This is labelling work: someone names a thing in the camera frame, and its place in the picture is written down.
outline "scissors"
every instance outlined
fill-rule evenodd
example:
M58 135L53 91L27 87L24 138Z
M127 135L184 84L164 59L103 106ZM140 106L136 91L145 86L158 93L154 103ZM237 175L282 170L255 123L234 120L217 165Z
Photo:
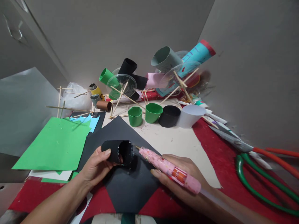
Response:
M298 157L299 158L299 153L296 152L291 152L291 151L286 151L286 150L281 150L281 149L274 149L274 148L266 148L266 150L260 149L260 148L256 148L256 147L252 147L251 145L246 144L245 142L243 142L242 140L240 140L239 138L235 138L229 134L226 134L216 128L213 128L210 126L210 128L216 132L221 138L225 139L226 141L228 141L230 144L232 144L236 149L238 149L241 154L237 155L236 157L236 166L237 166L237 175L239 177L239 179L241 180L241 182L243 183L243 185L255 196L257 196L258 198L260 198L262 201L266 202L267 204L282 210L286 213L289 213L291 215L294 216L298 216L299 217L299 211L296 210L292 210L292 209L288 209L285 207L282 207L280 205L277 205L273 202L271 202L270 200L268 200L267 198L263 197L260 193L258 193L256 190L254 190L249 183L247 182L247 180L244 177L243 174L243 164L244 164L244 160L253 168L255 169L260 175L262 175L263 177L265 177L266 179L268 179L272 184L274 184L275 186L277 186L280 190L282 190L284 193L286 193L291 199L293 199L297 204L299 204L299 196L297 194L295 194L292 190L290 190L288 187L284 186L283 184L281 184L280 182L278 182L276 179L274 179L272 176L270 176L269 174L267 174L263 169L261 169L260 167L258 167L249 157L248 153L253 151L256 153L260 153L263 154L269 158L271 158L272 160L274 160L276 163L278 163L279 165L281 165L285 170L287 170L288 172L290 172L294 177L299 179L299 172L292 167L291 165L289 165L288 163L286 163L285 161L283 161L282 159L280 159L279 157L277 157L274 154L271 154L270 152L274 152L274 153L278 153L278 154L284 154L284 155L288 155L288 156L294 156L294 157Z

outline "red table surface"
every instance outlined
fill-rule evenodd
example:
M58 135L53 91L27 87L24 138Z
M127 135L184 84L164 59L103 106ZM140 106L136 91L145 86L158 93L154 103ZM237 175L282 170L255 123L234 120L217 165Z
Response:
M222 186L220 191L275 222L298 223L299 219L297 217L261 202L242 185L235 170L237 151L220 139L202 119L194 124L193 129L215 169ZM269 172L269 174L285 184L273 172ZM296 210L299 209L299 206L288 196L246 164L244 164L244 175L250 185L264 197L279 205ZM41 183L38 178L27 180L9 209L31 212L38 204L62 186L63 184ZM92 193L93 198L81 222L96 214L115 213L113 204L104 186L101 184L96 186ZM144 205L139 214L159 218L174 218L190 214L190 209L180 202L173 193L161 186Z

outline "red scissors handle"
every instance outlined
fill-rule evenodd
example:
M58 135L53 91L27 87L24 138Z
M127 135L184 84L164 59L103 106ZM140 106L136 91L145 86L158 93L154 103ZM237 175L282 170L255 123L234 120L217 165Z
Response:
M265 151L263 149L255 148L255 147L253 148L253 151L257 152L257 153L260 153L260 154L263 154L263 155L271 158L276 163L278 163L279 165L281 165L284 169L286 169L287 171L289 171L294 177L296 177L297 179L299 179L299 171L297 171L294 167L292 167L290 164L286 163L285 161L283 161L282 159L280 159L276 155L274 155L272 153L269 153L269 152L267 152L267 151Z
M278 153L278 154L283 154L283 155L299 158L299 153L297 153L297 152L292 152L292 151L287 151L287 150L282 150L282 149L275 149L275 148L266 148L265 150L268 152L273 152L273 153Z

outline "white plastic bag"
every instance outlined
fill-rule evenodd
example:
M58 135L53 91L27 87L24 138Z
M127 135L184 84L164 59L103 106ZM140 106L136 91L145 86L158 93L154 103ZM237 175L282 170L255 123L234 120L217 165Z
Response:
M90 110L92 107L92 102L90 100L90 92L87 93L87 95L81 95L78 96L78 94L71 94L67 92L73 92L73 93L85 93L88 90L84 89L82 86L78 85L75 82L70 82L68 84L68 89L63 92L63 98L65 100L65 106L66 108L73 108L74 110Z

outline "hand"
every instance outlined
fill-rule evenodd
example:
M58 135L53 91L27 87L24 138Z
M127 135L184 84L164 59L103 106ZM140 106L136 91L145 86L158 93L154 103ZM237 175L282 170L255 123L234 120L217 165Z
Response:
M99 146L87 160L80 174L84 181L92 187L96 186L117 164L106 161L111 154L111 149L102 152Z
M179 157L170 154L163 154L162 157L169 162L176 165L178 168L181 168L183 171L186 171L188 174L196 178L203 189L213 193L214 188L212 188L206 179L203 177L197 166L189 158ZM179 199L181 199L185 204L192 207L198 212L202 212L204 206L206 205L206 198L201 194L195 195L188 191L187 189L181 187L176 182L172 181L167 175L161 173L159 170L151 170L151 173L154 177L158 178L159 181L165 185L169 190L171 190Z

